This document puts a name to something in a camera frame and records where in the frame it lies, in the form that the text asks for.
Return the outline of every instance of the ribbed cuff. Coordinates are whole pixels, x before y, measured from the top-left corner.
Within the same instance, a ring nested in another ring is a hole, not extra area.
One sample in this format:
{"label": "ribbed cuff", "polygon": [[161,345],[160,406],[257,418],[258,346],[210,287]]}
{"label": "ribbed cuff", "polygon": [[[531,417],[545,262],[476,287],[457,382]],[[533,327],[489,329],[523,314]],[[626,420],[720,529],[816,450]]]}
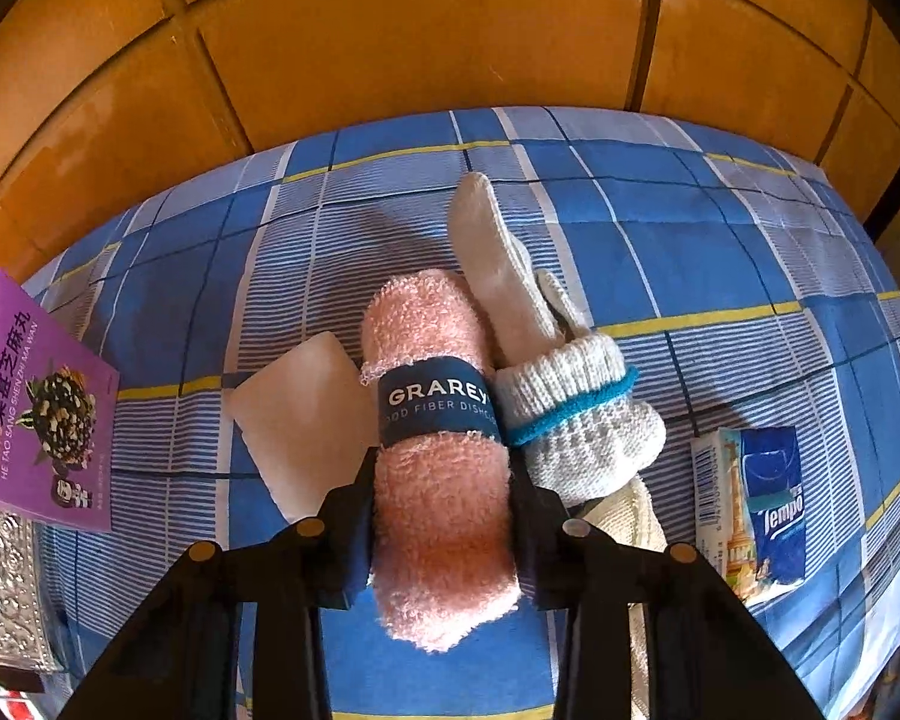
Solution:
{"label": "ribbed cuff", "polygon": [[625,375],[620,347],[598,332],[522,365],[501,368],[493,378],[493,391],[504,426],[514,429]]}

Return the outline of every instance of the striped fabric pattern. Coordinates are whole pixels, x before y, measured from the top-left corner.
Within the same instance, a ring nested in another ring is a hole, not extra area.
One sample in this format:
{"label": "striped fabric pattern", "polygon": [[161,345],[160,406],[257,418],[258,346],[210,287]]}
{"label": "striped fabric pattern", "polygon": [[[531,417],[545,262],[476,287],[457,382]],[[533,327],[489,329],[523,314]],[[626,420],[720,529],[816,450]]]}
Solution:
{"label": "striped fabric pattern", "polygon": [[[286,526],[228,389],[325,330],[359,362],[362,310],[389,276],[456,268],[446,207],[467,170],[490,177],[535,264],[639,368],[636,395],[667,423],[642,475],[671,541],[694,538],[693,436],[797,427],[807,581],[754,614],[842,716],[900,642],[900,293],[818,167],[581,108],[446,111],[288,143],[156,194],[31,279],[122,376],[113,533],[41,528],[74,680],[192,541],[240,547]],[[240,717],[253,620],[248,608]],[[333,709],[548,717],[562,624],[523,602],[425,656],[386,638],[367,593],[323,615]]]}

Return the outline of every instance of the silver embossed box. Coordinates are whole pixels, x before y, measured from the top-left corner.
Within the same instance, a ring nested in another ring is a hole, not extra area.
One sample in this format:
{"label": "silver embossed box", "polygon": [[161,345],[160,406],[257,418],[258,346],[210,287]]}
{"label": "silver embossed box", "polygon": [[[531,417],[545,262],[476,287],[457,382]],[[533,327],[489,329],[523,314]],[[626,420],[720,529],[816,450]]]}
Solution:
{"label": "silver embossed box", "polygon": [[47,638],[34,546],[34,524],[0,511],[0,665],[59,671]]}

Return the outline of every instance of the rolled pair of gloves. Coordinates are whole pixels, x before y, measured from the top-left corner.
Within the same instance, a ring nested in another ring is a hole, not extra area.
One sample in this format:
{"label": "rolled pair of gloves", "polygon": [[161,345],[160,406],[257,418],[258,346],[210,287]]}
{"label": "rolled pair of gloves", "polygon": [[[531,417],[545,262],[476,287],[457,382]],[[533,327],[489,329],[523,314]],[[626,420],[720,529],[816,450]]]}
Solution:
{"label": "rolled pair of gloves", "polygon": [[[636,371],[613,338],[593,332],[557,276],[533,269],[506,229],[490,180],[468,173],[447,217],[467,285],[495,334],[498,416],[524,447],[535,485],[567,507],[602,498],[584,518],[623,544],[662,551],[662,528],[637,471],[663,449],[656,410],[631,395]],[[646,637],[631,609],[631,709],[648,715]]]}

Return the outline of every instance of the fuzzy pink fabric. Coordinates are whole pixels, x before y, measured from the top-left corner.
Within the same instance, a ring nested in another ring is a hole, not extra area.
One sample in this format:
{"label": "fuzzy pink fabric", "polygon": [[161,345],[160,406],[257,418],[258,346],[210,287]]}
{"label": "fuzzy pink fabric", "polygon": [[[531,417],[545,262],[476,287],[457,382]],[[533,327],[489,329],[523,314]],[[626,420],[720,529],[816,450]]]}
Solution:
{"label": "fuzzy pink fabric", "polygon": [[[367,308],[362,347],[365,381],[429,357],[490,373],[466,282],[445,271],[391,279]],[[446,652],[514,607],[505,447],[479,433],[407,439],[380,450],[374,488],[373,591],[391,637]]]}

